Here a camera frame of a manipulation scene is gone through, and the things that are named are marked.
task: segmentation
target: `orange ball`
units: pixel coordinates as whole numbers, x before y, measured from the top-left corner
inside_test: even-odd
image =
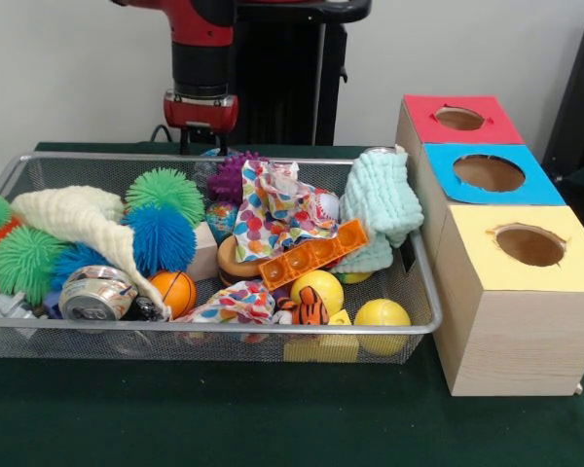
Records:
[[[163,270],[149,281],[163,295],[163,302],[171,308],[172,319],[188,313],[197,301],[195,282],[185,272]]]

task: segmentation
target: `yellow ball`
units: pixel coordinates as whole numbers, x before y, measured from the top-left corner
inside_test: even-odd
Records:
[[[343,284],[358,284],[369,279],[374,272],[338,272],[335,276]]]
[[[405,308],[386,299],[372,300],[362,306],[354,318],[355,326],[411,326]],[[398,353],[407,343],[408,336],[359,336],[366,352],[388,357]]]
[[[299,304],[301,302],[299,293],[301,289],[308,285],[320,296],[327,307],[329,316],[333,316],[342,309],[344,305],[344,289],[340,281],[332,273],[317,269],[302,275],[294,281],[290,298]]]

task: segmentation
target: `circular hole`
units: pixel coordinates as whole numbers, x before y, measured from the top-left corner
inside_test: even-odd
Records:
[[[435,112],[435,117],[441,125],[459,131],[480,129],[485,122],[476,112],[460,107],[442,107]]]
[[[342,246],[349,246],[354,243],[354,235],[351,231],[346,229],[340,229],[338,232],[338,238],[340,239]]]
[[[303,250],[296,250],[290,253],[288,262],[293,269],[303,269],[310,262],[310,257],[307,252]]]
[[[565,243],[538,227],[505,227],[495,238],[504,253],[529,266],[553,266],[565,255]]]
[[[466,156],[456,161],[453,169],[463,182],[488,192],[513,192],[526,181],[517,165],[497,156]]]
[[[279,262],[270,263],[268,265],[265,265],[264,270],[265,270],[266,277],[270,280],[278,280],[284,274],[283,266]]]
[[[318,258],[329,258],[333,254],[335,245],[329,240],[319,240],[313,243],[313,252]]]

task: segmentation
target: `tiger figurine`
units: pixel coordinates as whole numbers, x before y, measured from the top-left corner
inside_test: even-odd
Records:
[[[276,302],[279,309],[292,313],[292,324],[329,324],[327,307],[313,287],[304,287],[299,296],[300,304],[287,297]]]

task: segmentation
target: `metal basket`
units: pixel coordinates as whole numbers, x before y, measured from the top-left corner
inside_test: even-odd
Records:
[[[122,195],[141,173],[171,167],[186,173],[205,190],[214,158],[34,153],[15,159],[0,177],[0,195],[8,200],[21,193],[91,185]],[[344,192],[352,161],[294,160],[299,178],[337,195]],[[218,279],[197,283],[205,302],[223,285]],[[0,357],[315,361],[404,363],[421,338],[441,324],[442,313],[419,232],[394,250],[394,263],[356,285],[345,285],[345,309],[351,320],[359,308],[376,298],[394,300],[407,309],[413,326],[259,326],[240,324],[176,324],[147,322],[73,322],[0,319]],[[267,335],[259,343],[240,335]],[[365,348],[388,349],[377,355]]]

